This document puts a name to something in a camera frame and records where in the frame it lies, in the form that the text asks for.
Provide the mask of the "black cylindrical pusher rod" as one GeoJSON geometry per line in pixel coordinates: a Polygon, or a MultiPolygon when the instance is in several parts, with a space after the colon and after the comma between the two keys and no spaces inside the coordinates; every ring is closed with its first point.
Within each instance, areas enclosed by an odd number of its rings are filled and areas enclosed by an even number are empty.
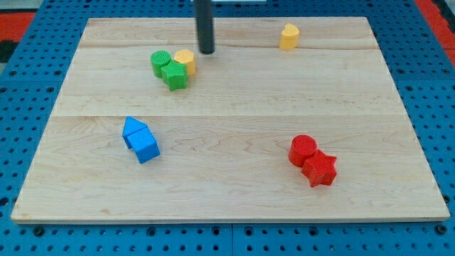
{"type": "Polygon", "coordinates": [[[211,0],[194,0],[193,6],[199,51],[205,55],[213,54],[215,52],[215,36],[211,0]]]}

